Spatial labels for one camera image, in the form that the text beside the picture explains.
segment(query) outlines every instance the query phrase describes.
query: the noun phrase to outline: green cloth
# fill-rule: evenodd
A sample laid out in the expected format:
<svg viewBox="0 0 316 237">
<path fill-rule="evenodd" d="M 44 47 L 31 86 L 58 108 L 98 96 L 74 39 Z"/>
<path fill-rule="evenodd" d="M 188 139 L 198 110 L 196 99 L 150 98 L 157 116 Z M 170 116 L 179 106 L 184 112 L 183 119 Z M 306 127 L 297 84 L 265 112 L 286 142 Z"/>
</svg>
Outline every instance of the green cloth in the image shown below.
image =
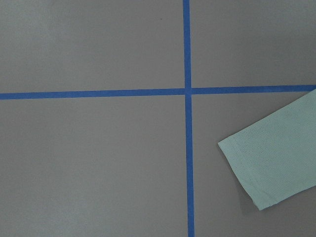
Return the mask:
<svg viewBox="0 0 316 237">
<path fill-rule="evenodd" d="M 315 186 L 316 90 L 218 145 L 259 210 Z"/>
</svg>

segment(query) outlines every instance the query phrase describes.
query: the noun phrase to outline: mint green towel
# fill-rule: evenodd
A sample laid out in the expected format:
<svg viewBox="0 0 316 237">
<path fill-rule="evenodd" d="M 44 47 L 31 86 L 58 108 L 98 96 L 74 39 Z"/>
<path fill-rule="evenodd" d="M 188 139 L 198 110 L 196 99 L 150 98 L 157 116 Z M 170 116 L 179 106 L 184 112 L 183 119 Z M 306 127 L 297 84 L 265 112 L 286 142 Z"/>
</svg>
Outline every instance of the mint green towel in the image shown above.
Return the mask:
<svg viewBox="0 0 316 237">
<path fill-rule="evenodd" d="M 315 186 L 316 90 L 218 145 L 259 210 Z"/>
</svg>

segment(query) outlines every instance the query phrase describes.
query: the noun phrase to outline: blue line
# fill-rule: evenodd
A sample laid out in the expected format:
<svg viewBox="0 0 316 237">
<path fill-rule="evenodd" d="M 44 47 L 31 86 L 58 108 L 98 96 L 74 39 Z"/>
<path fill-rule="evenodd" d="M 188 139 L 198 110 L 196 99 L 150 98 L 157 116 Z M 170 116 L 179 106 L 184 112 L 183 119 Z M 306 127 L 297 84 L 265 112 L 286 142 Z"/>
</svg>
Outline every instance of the blue line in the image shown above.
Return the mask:
<svg viewBox="0 0 316 237">
<path fill-rule="evenodd" d="M 236 86 L 236 87 L 206 87 L 192 88 L 192 94 L 239 94 L 239 93 L 267 93 L 267 92 L 299 92 L 312 91 L 316 85 L 268 85 L 268 86 Z"/>
<path fill-rule="evenodd" d="M 140 89 L 140 90 L 93 90 L 93 91 L 59 91 L 2 93 L 0 100 L 47 99 L 47 98 L 80 98 L 80 97 L 117 97 L 117 96 L 153 96 L 184 95 L 183 88 L 172 89 Z"/>
<path fill-rule="evenodd" d="M 190 1 L 183 0 L 184 75 L 186 111 L 186 161 L 187 161 L 187 202 L 188 237 L 195 236 L 194 230 L 194 182 L 193 182 L 193 136 L 192 136 L 192 85 L 191 85 L 191 39 Z"/>
</svg>

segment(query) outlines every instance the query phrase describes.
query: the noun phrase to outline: gray floor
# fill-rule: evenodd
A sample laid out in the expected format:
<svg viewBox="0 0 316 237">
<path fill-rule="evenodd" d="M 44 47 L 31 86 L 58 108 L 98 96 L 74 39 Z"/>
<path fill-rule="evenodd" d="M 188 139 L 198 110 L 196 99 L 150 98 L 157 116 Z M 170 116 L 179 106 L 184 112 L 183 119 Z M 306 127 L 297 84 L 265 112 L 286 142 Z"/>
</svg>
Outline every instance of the gray floor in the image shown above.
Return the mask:
<svg viewBox="0 0 316 237">
<path fill-rule="evenodd" d="M 0 93 L 183 88 L 182 1 L 0 0 Z M 316 3 L 191 0 L 193 87 L 316 84 Z M 299 93 L 193 96 L 196 237 L 313 237 L 217 146 Z M 0 101 L 1 237 L 185 237 L 184 96 Z"/>
</svg>

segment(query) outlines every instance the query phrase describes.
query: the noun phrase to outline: light green fabric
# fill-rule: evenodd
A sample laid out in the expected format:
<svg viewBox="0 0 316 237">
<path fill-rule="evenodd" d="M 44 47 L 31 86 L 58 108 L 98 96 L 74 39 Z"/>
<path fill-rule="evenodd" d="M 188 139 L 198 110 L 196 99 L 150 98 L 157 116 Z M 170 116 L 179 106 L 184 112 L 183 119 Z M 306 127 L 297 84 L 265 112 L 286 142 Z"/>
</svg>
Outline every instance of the light green fabric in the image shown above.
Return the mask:
<svg viewBox="0 0 316 237">
<path fill-rule="evenodd" d="M 259 210 L 315 186 L 316 90 L 218 145 Z"/>
</svg>

